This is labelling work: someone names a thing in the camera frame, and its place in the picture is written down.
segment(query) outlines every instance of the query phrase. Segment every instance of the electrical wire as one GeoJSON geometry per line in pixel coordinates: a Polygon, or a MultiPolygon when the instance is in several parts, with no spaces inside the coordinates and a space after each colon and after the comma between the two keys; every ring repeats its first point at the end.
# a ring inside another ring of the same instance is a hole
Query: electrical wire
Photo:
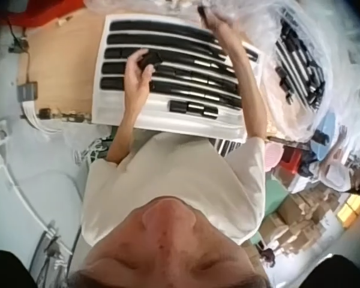
{"type": "Polygon", "coordinates": [[[27,54],[27,65],[26,65],[26,74],[25,74],[25,83],[29,83],[29,69],[31,68],[31,54],[23,47],[23,44],[19,41],[16,35],[13,32],[13,27],[9,18],[7,18],[7,24],[10,28],[10,33],[13,37],[13,41],[27,54]]]}
{"type": "Polygon", "coordinates": [[[24,114],[27,117],[28,121],[36,129],[38,129],[41,132],[43,132],[44,134],[48,134],[48,135],[62,132],[62,129],[60,129],[60,128],[48,127],[41,123],[41,121],[36,116],[34,101],[23,102],[22,107],[23,107],[24,114]]]}

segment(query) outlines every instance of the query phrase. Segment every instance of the cardboard box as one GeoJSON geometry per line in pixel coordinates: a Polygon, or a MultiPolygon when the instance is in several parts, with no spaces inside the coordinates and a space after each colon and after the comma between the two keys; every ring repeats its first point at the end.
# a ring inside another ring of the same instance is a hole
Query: cardboard box
{"type": "Polygon", "coordinates": [[[328,203],[329,207],[331,207],[331,210],[334,212],[340,205],[340,203],[338,201],[338,197],[334,193],[330,193],[328,195],[326,202],[328,203]]]}
{"type": "Polygon", "coordinates": [[[323,220],[325,214],[327,214],[329,210],[331,210],[330,205],[326,202],[322,202],[319,207],[317,207],[317,209],[313,212],[312,221],[315,224],[319,223],[323,220]]]}
{"type": "Polygon", "coordinates": [[[310,225],[302,230],[308,239],[319,240],[322,236],[320,230],[315,225],[310,225]]]}
{"type": "Polygon", "coordinates": [[[277,239],[280,246],[285,244],[292,243],[294,240],[297,239],[297,235],[294,235],[289,229],[286,233],[284,233],[280,238],[277,239]]]}
{"type": "Polygon", "coordinates": [[[305,212],[301,208],[305,208],[305,206],[308,205],[303,201],[302,198],[300,198],[305,206],[301,205],[301,202],[299,200],[296,201],[297,199],[297,197],[291,197],[289,195],[285,198],[284,202],[277,209],[279,215],[288,225],[292,225],[293,223],[300,222],[304,219],[305,212]]]}
{"type": "Polygon", "coordinates": [[[315,197],[311,195],[310,190],[304,190],[299,193],[299,196],[312,208],[318,205],[318,201],[315,197]]]}
{"type": "Polygon", "coordinates": [[[308,221],[308,220],[303,220],[301,222],[298,223],[293,223],[292,225],[289,226],[289,231],[291,231],[291,233],[293,235],[299,235],[300,232],[306,228],[309,225],[313,225],[314,223],[312,221],[308,221]]]}
{"type": "Polygon", "coordinates": [[[255,245],[250,245],[250,246],[246,246],[243,247],[243,249],[245,250],[245,252],[248,255],[248,258],[252,258],[252,257],[260,257],[260,253],[257,250],[255,245]]]}
{"type": "Polygon", "coordinates": [[[267,216],[260,226],[259,233],[265,245],[277,240],[288,230],[288,226],[282,221],[277,213],[267,216]]]}
{"type": "Polygon", "coordinates": [[[306,244],[308,244],[310,239],[304,233],[300,233],[296,240],[294,240],[291,244],[292,248],[296,251],[301,250],[306,244]]]}
{"type": "Polygon", "coordinates": [[[310,206],[304,201],[299,194],[289,194],[289,197],[299,206],[301,211],[307,213],[310,210],[310,206]]]}

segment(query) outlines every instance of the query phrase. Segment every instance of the light blue floor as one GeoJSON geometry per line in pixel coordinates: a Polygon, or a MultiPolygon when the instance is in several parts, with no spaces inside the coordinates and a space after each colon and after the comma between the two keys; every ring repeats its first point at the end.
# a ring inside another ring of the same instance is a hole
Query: light blue floor
{"type": "MultiPolygon", "coordinates": [[[[88,169],[78,167],[63,136],[50,139],[19,118],[16,98],[18,55],[9,54],[12,38],[0,35],[0,120],[6,119],[10,139],[4,155],[18,187],[45,223],[54,221],[62,241],[73,245],[80,224],[88,169]]],[[[0,174],[0,250],[8,250],[29,266],[43,230],[30,216],[3,173],[0,174]]]]}

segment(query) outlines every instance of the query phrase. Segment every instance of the white cord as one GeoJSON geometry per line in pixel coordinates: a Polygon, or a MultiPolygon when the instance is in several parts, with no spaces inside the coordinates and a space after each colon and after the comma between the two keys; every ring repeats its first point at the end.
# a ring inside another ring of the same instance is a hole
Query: white cord
{"type": "Polygon", "coordinates": [[[24,114],[27,117],[28,121],[38,130],[40,130],[44,134],[57,134],[62,131],[62,129],[47,127],[41,123],[41,121],[37,118],[35,112],[35,102],[34,101],[26,101],[22,103],[24,114]]]}
{"type": "MultiPolygon", "coordinates": [[[[20,199],[20,201],[23,204],[23,206],[25,207],[25,209],[32,215],[34,220],[41,226],[41,228],[43,228],[43,230],[46,231],[48,238],[52,239],[54,236],[56,236],[56,234],[53,232],[53,230],[51,228],[49,228],[42,221],[41,217],[37,214],[37,212],[29,204],[29,202],[26,199],[26,197],[24,196],[24,194],[20,191],[18,186],[15,184],[15,182],[13,180],[13,177],[12,177],[11,173],[9,172],[9,170],[8,170],[8,168],[6,166],[4,166],[4,173],[6,174],[6,176],[8,178],[8,181],[12,185],[12,188],[13,188],[14,192],[16,193],[18,198],[20,199]]],[[[72,255],[72,251],[60,239],[58,239],[57,242],[63,248],[63,250],[65,250],[65,252],[67,252],[69,255],[72,255]]]]}

